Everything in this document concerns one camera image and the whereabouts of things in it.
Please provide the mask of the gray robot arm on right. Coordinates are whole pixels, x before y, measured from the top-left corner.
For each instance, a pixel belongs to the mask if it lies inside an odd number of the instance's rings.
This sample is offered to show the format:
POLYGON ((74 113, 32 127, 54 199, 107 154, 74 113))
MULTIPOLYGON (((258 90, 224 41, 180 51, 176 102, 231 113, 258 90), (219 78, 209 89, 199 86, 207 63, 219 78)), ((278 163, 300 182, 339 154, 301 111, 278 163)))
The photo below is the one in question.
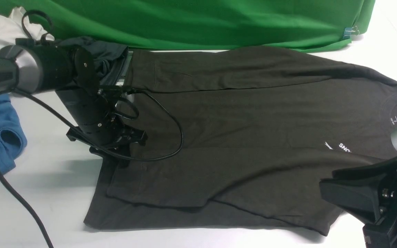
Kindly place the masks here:
MULTIPOLYGON (((397 128, 391 142, 397 151, 397 128)), ((397 248, 397 157, 335 170, 319 187, 323 200, 364 223, 367 248, 397 248)))

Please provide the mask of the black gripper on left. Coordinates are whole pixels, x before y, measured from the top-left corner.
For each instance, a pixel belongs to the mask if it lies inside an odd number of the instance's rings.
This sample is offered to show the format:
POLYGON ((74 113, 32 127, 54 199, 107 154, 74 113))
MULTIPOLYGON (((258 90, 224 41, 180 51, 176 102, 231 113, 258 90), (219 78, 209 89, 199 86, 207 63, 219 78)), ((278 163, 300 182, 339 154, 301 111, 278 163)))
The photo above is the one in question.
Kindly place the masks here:
POLYGON ((103 159, 117 159, 116 156, 107 154, 95 146, 104 146, 109 151, 129 156, 131 143, 145 145, 147 134, 122 121, 121 117, 124 115, 116 110, 116 99, 106 99, 98 94, 90 95, 79 87, 61 89, 56 93, 79 130, 77 133, 69 129, 66 136, 72 142, 79 140, 89 145, 90 153, 103 159))

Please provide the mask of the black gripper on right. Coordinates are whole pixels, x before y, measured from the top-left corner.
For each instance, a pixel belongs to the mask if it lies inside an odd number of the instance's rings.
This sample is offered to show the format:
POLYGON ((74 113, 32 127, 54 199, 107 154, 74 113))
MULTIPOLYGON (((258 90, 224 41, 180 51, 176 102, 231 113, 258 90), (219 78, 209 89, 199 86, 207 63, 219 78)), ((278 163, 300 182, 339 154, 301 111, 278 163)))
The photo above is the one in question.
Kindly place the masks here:
POLYGON ((319 187, 323 200, 364 224, 367 248, 397 248, 397 157, 335 170, 319 187))

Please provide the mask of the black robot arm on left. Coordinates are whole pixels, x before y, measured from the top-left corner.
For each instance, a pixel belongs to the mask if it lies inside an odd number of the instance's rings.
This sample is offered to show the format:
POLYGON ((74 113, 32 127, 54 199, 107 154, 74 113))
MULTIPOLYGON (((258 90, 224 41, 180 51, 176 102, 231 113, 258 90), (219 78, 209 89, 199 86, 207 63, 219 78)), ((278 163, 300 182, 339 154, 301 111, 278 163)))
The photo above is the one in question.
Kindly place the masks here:
POLYGON ((78 46, 35 44, 19 39, 15 45, 0 49, 0 92, 12 90, 25 94, 54 91, 74 121, 67 132, 70 141, 79 140, 90 146, 90 152, 101 157, 110 151, 127 148, 131 143, 145 145, 147 134, 126 125, 127 116, 116 109, 117 102, 129 104, 135 116, 136 107, 121 97, 119 86, 102 86, 96 74, 93 56, 78 46))

